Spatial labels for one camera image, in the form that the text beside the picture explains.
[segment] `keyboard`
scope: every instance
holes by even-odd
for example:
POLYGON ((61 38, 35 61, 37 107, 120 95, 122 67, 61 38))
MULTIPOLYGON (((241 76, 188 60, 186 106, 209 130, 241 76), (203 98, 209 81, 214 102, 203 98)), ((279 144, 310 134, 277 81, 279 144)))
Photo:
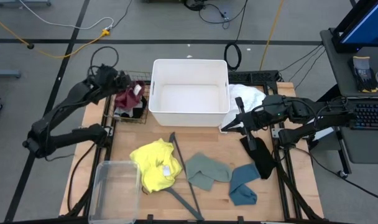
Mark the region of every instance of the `keyboard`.
POLYGON ((279 71, 229 72, 229 84, 250 85, 260 82, 277 82, 279 71))
POLYGON ((378 130, 378 103, 356 103, 354 114, 356 124, 353 129, 378 130))

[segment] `white cable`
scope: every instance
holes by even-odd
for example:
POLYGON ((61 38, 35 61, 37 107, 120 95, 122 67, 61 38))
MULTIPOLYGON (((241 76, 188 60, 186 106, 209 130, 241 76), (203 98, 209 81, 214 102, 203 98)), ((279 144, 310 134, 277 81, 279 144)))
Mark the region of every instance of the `white cable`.
POLYGON ((53 23, 53 22, 48 22, 46 21, 45 19, 41 18, 39 15, 37 15, 33 10, 31 10, 28 6, 26 6, 26 4, 22 1, 22 0, 19 0, 22 5, 27 9, 29 10, 31 13, 33 13, 33 15, 35 15, 37 18, 39 18, 41 21, 45 22, 46 24, 50 24, 50 25, 54 25, 54 26, 62 26, 62 27, 72 27, 72 28, 77 28, 77 29, 83 29, 83 30, 87 30, 87 29, 91 29, 92 27, 98 25, 100 22, 102 22, 103 20, 105 19, 110 19, 112 20, 112 23, 107 26, 105 29, 111 29, 113 27, 113 24, 114 24, 114 19, 111 18, 111 17, 104 17, 102 19, 100 19, 98 22, 95 22, 92 26, 90 27, 87 27, 87 28, 82 28, 82 27, 77 27, 77 26, 74 26, 74 25, 65 25, 65 24, 56 24, 56 23, 53 23))

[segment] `yellow cloth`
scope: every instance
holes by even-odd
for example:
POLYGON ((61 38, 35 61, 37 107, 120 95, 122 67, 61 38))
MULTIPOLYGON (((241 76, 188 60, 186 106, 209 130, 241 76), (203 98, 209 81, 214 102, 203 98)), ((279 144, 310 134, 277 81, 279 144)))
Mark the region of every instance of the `yellow cloth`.
POLYGON ((159 139, 134 150, 129 157, 139 164, 142 185, 150 193, 171 187, 182 167, 172 156, 172 143, 159 139))

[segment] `dark red cloth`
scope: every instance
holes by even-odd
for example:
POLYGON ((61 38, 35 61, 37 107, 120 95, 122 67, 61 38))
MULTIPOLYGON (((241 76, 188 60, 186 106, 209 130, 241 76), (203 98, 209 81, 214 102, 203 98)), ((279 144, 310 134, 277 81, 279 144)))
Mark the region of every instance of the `dark red cloth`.
POLYGON ((114 99, 114 106, 125 110, 129 110, 135 107, 139 102, 141 102, 141 98, 144 93, 145 82, 134 81, 131 83, 129 88, 116 94, 116 98, 114 99), (134 88, 136 85, 142 87, 141 90, 138 92, 138 95, 134 94, 134 88))

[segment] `wire basket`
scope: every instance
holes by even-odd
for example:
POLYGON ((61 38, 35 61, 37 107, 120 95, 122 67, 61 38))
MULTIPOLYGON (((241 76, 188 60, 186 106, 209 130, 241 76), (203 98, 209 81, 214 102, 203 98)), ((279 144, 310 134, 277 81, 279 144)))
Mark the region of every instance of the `wire basket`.
MULTIPOLYGON (((132 81, 150 81, 152 78, 152 73, 150 72, 135 72, 135 71, 124 71, 126 75, 129 75, 132 81)), ((147 100, 147 105, 145 107, 145 110, 140 118, 122 118, 122 117, 115 117, 113 116, 114 110, 116 109, 114 106, 114 99, 116 95, 112 96, 111 100, 111 106, 109 107, 108 114, 105 114, 106 117, 115 119, 119 122, 125 122, 125 123, 137 123, 137 124, 145 124, 147 119, 147 113, 149 112, 149 89, 150 85, 145 85, 145 92, 143 94, 143 97, 147 100)))

